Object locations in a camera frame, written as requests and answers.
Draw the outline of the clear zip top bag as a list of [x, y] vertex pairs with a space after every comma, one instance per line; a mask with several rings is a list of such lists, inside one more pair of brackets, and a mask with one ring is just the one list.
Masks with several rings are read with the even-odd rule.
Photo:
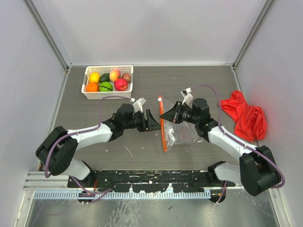
[[198, 139], [198, 134], [193, 124], [182, 122], [174, 124], [160, 119], [161, 141], [164, 152], [169, 151], [174, 145], [192, 144]]

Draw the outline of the green toy watermelon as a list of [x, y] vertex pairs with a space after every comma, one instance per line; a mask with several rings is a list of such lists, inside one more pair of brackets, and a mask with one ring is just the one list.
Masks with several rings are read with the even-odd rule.
[[99, 84], [100, 92], [111, 92], [113, 91], [113, 86], [110, 82], [103, 82]]

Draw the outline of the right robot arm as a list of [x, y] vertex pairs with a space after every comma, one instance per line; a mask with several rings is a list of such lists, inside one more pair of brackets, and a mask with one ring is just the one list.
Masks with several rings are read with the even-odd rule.
[[191, 107], [177, 101], [160, 117], [175, 124], [194, 124], [198, 136], [219, 146], [238, 162], [231, 165], [219, 161], [209, 166], [207, 179], [212, 186], [228, 181], [242, 185], [250, 195], [257, 196], [282, 182], [271, 150], [266, 146], [256, 147], [230, 134], [211, 117], [205, 99], [194, 99]]

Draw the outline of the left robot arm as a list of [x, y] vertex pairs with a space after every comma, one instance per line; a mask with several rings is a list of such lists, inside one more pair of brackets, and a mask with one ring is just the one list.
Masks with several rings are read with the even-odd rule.
[[131, 104], [123, 104], [111, 118], [97, 126], [69, 131], [62, 126], [54, 128], [36, 150], [36, 156], [45, 166], [45, 177], [68, 175], [83, 187], [90, 187], [97, 178], [96, 173], [86, 162], [76, 160], [75, 152], [93, 144], [114, 141], [128, 129], [147, 132], [158, 131], [161, 126], [150, 110], [143, 113], [135, 111]]

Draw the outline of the red apple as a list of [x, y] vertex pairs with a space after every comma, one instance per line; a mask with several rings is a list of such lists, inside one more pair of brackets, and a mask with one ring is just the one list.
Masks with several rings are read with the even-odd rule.
[[126, 91], [128, 88], [128, 83], [125, 79], [117, 79], [114, 82], [114, 86], [117, 91]]

